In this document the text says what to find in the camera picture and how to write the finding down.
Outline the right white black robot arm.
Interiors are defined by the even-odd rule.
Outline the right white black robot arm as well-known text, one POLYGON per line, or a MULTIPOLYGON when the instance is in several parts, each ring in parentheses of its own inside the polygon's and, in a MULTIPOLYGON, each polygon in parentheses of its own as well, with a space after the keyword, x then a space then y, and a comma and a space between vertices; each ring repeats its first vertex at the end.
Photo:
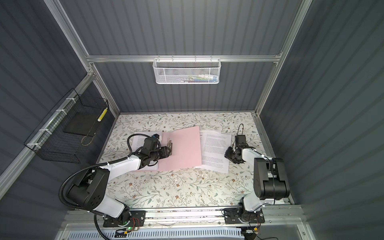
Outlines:
POLYGON ((235 164, 253 166, 252 190, 241 198, 236 208, 222 210, 225 223, 262 224, 262 208, 290 195, 290 186, 282 159, 267 157, 247 144, 246 136, 236 135, 235 146, 226 150, 225 158, 235 164))

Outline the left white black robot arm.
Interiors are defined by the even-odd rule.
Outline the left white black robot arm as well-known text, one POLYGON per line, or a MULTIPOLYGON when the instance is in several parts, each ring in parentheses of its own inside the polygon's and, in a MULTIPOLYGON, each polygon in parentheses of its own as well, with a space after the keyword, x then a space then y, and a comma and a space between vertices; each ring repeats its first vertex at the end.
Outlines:
POLYGON ((126 157, 105 163, 94 164, 71 174, 59 188, 59 200, 67 207, 86 210, 105 220, 113 219, 118 226, 134 228, 139 221, 132 217, 130 208, 107 194, 108 182, 128 172, 156 165, 159 160, 172 155, 173 143, 161 144, 160 136, 143 135, 144 143, 136 151, 127 138, 129 153, 126 157))

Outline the printed paper sheet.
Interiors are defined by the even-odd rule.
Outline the printed paper sheet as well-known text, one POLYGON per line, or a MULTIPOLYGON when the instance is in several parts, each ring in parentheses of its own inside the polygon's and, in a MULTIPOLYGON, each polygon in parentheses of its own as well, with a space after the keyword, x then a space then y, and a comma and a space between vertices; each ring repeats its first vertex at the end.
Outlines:
POLYGON ((161 146, 161 135, 158 132, 134 133, 128 139, 132 142, 130 150, 141 162, 138 171, 156 171, 159 160, 164 156, 161 146))

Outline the pink folder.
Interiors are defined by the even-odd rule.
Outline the pink folder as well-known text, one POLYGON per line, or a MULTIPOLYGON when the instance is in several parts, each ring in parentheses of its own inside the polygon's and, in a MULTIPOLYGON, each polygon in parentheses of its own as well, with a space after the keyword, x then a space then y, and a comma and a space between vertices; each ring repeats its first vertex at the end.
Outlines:
POLYGON ((162 133, 162 146, 172 142, 172 154, 159 160, 158 171, 174 171, 202 165, 200 128, 198 126, 162 133))

